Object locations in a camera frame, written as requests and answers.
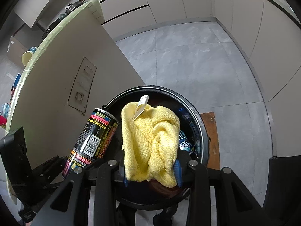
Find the blue pepsi can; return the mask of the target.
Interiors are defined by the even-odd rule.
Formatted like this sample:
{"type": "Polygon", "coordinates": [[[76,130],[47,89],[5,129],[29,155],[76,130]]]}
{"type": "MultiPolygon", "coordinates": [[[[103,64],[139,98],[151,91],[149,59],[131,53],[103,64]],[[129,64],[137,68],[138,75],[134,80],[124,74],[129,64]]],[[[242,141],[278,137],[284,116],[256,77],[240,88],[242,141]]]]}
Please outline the blue pepsi can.
{"type": "Polygon", "coordinates": [[[179,132],[179,149],[188,152],[190,155],[194,152],[193,145],[182,131],[179,132]]]}

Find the yellow towel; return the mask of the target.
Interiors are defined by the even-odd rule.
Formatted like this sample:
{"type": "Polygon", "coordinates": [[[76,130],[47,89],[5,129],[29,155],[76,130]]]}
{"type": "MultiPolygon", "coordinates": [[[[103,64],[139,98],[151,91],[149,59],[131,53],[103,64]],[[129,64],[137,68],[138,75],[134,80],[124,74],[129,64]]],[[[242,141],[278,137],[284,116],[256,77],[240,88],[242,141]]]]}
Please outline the yellow towel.
{"type": "Polygon", "coordinates": [[[121,110],[125,177],[128,181],[156,180],[177,185],[173,166],[179,147],[180,120],[164,106],[152,107],[148,95],[121,110]]]}

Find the brown floor mat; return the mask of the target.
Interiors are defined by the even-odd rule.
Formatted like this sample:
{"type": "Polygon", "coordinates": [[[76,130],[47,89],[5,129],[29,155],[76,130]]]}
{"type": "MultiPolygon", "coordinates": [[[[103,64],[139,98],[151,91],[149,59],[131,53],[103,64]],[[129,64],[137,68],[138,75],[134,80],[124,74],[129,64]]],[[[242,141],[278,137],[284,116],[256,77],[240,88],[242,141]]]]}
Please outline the brown floor mat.
{"type": "Polygon", "coordinates": [[[218,132],[214,112],[201,113],[201,118],[209,139],[209,158],[207,167],[220,170],[220,152],[218,132]]]}

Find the black lidded wok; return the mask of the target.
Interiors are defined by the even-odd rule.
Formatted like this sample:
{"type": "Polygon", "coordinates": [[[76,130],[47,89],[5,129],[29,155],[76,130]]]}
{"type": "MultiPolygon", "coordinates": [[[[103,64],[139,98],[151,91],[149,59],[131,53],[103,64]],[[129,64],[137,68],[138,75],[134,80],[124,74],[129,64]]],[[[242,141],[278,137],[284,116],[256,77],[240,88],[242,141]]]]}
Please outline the black lidded wok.
{"type": "Polygon", "coordinates": [[[77,1],[75,3],[72,4],[68,4],[65,10],[65,13],[68,15],[70,14],[72,11],[74,11],[76,8],[80,7],[81,5],[83,5],[82,1],[77,1]]]}

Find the black labelled tin can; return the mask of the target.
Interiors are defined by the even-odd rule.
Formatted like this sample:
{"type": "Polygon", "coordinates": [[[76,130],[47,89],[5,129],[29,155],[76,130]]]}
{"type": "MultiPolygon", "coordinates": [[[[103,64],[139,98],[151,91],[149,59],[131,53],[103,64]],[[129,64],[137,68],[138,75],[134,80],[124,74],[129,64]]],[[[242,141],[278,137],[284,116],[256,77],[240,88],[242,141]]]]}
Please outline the black labelled tin can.
{"type": "Polygon", "coordinates": [[[66,178],[76,168],[85,168],[102,159],[119,126],[118,120],[109,112],[95,108],[81,131],[62,171],[66,178]]]}

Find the black trash bucket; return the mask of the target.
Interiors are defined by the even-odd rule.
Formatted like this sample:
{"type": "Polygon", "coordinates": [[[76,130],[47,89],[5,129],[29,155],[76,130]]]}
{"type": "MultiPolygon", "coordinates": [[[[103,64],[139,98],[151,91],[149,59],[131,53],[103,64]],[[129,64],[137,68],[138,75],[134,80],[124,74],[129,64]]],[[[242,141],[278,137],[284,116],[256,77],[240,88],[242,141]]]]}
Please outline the black trash bucket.
{"type": "Polygon", "coordinates": [[[187,164],[207,165],[209,140],[198,110],[182,95],[155,85],[128,89],[103,106],[119,121],[109,154],[123,152],[118,201],[158,210],[182,201],[193,182],[187,164]]]}

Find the blue plastic bowl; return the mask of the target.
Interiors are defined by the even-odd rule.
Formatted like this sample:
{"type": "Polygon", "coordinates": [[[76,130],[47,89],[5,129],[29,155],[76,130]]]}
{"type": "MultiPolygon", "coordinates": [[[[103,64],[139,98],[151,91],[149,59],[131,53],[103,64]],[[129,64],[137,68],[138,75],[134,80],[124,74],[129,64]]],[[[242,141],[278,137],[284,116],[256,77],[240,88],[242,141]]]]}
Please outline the blue plastic bowl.
{"type": "Polygon", "coordinates": [[[18,73],[18,75],[16,76],[16,78],[15,78],[15,80],[14,80],[14,83],[13,83],[13,85],[12,85],[12,88],[16,88],[16,87],[17,87],[20,78],[21,78],[21,74],[18,73]]]}

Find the blue white paper cup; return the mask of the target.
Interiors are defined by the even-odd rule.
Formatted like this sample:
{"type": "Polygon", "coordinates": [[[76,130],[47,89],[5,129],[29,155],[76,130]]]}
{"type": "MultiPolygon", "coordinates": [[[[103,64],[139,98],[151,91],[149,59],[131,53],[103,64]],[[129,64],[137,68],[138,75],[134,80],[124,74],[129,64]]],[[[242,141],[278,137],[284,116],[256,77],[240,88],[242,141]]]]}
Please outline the blue white paper cup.
{"type": "Polygon", "coordinates": [[[29,50],[23,53],[21,57],[21,62],[24,66],[28,64],[33,54],[36,52],[37,47],[31,47],[29,50]]]}

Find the white blue plastic tub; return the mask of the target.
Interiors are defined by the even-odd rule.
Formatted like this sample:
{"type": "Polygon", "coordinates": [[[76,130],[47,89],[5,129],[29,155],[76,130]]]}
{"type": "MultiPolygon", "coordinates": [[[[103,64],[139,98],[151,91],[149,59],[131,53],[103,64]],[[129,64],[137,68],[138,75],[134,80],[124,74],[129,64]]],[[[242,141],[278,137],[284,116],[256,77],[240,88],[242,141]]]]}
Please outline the white blue plastic tub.
{"type": "Polygon", "coordinates": [[[4,103],[1,106],[1,117],[3,117],[5,120],[8,118],[8,113],[10,109],[10,104],[9,103],[4,103]]]}

